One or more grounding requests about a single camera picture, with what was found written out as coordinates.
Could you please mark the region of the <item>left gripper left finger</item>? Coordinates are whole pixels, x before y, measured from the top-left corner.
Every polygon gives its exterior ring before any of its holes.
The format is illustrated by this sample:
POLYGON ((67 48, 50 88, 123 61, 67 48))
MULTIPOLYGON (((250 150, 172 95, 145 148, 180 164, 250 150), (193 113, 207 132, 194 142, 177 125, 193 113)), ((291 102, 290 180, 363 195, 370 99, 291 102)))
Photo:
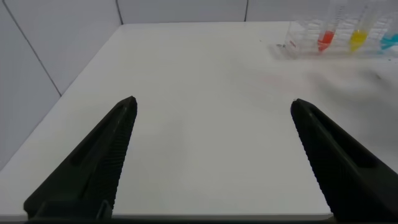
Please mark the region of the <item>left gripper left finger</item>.
POLYGON ((118 102, 24 202, 30 220, 100 220, 112 215, 137 101, 118 102))

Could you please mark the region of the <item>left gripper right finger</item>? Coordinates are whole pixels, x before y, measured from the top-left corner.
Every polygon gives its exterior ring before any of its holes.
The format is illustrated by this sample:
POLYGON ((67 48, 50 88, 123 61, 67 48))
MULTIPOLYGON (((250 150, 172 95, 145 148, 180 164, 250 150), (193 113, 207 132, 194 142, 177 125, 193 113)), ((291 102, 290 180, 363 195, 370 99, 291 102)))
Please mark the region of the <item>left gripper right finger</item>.
POLYGON ((397 173, 315 105, 290 113, 325 200, 338 222, 397 222, 397 173))

